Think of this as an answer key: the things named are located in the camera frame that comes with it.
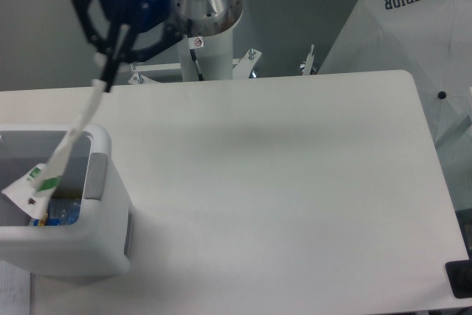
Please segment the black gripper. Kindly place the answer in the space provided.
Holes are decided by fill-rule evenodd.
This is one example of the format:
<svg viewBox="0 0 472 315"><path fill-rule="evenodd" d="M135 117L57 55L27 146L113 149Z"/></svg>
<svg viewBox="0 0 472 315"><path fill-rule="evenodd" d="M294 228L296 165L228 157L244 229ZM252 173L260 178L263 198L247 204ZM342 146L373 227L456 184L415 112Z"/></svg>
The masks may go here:
<svg viewBox="0 0 472 315"><path fill-rule="evenodd" d="M71 0L74 11L82 27L86 40L95 47L97 53L105 56L105 66L100 80L105 83L106 92L111 91L121 63L143 63L176 45L182 38L182 32L173 24L164 26L161 39L150 46L134 49L139 36L139 24L132 24L126 31L125 38L118 49L121 26L131 24L138 13L139 5L148 5L142 32L153 29L170 17L171 0L99 0L105 18L109 21L108 34L103 38L92 23L89 7L92 0Z"/></svg>

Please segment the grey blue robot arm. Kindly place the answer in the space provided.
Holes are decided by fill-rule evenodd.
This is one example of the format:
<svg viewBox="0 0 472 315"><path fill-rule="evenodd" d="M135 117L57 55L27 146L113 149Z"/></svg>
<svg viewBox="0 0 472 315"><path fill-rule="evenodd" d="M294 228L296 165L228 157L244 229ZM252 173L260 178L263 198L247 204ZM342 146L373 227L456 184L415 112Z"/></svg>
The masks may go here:
<svg viewBox="0 0 472 315"><path fill-rule="evenodd" d="M242 0L72 0L86 40L105 58L101 90L121 66L144 63L173 46L185 81L233 77L233 30Z"/></svg>

